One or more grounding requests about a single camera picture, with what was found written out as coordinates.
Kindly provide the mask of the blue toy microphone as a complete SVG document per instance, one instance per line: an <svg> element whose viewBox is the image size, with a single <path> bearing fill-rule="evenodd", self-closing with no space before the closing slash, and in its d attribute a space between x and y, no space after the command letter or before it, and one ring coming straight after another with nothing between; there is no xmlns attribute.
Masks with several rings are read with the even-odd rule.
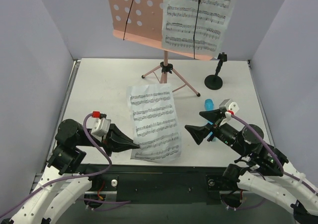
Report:
<svg viewBox="0 0 318 224"><path fill-rule="evenodd" d="M214 103L213 103L212 99L206 99L205 103L204 103L204 107L205 107L206 111L214 110ZM209 142L216 141L216 137L214 136L214 134L212 132L209 134L207 141L209 141Z"/></svg>

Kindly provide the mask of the black microphone stand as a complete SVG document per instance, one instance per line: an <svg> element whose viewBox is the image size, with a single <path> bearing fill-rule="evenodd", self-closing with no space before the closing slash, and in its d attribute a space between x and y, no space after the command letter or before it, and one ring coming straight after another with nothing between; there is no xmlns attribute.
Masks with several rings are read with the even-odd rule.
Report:
<svg viewBox="0 0 318 224"><path fill-rule="evenodd" d="M219 72L221 71L223 63L228 60L228 57L225 52L222 52L219 53L217 59L219 61L215 73L213 75L208 75L204 80L205 86L211 90L218 90L223 86L223 80L219 77Z"/></svg>

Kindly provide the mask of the sheet music page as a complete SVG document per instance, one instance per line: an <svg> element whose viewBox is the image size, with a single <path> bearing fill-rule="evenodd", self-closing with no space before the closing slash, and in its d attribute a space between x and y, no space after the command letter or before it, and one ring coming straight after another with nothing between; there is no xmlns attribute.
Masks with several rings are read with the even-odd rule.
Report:
<svg viewBox="0 0 318 224"><path fill-rule="evenodd" d="M237 0L163 0L165 49L217 57Z"/></svg>
<svg viewBox="0 0 318 224"><path fill-rule="evenodd" d="M169 83L130 86L133 149L131 159L168 163L181 156L182 141L172 88Z"/></svg>

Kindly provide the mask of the pink perforated music stand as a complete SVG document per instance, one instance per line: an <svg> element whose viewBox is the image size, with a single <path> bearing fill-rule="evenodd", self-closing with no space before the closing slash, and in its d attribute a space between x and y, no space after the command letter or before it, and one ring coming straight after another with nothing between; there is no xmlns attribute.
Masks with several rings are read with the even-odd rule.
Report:
<svg viewBox="0 0 318 224"><path fill-rule="evenodd" d="M108 0L113 18L113 35L119 39L163 50L163 0Z"/></svg>

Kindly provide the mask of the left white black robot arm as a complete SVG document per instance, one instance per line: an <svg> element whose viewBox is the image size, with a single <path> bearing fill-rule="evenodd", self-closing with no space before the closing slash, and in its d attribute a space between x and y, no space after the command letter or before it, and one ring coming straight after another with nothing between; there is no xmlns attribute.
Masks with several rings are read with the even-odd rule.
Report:
<svg viewBox="0 0 318 224"><path fill-rule="evenodd" d="M16 206L0 216L3 224L55 224L62 214L99 182L112 167L110 155L138 149L105 114L88 114L83 123L66 119L58 126L57 142L35 189ZM86 152L80 146L96 148L108 161L98 170L94 164L81 165Z"/></svg>

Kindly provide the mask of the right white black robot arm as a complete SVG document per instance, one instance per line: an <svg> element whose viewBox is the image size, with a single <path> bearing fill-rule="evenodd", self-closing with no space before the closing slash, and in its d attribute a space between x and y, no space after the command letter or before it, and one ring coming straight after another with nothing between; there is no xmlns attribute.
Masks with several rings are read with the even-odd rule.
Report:
<svg viewBox="0 0 318 224"><path fill-rule="evenodd" d="M232 110L199 114L208 120L206 125L185 125L195 143L216 138L239 154L223 173L227 182L275 202L299 224L318 222L318 188L281 151L264 141L258 126L248 124Z"/></svg>

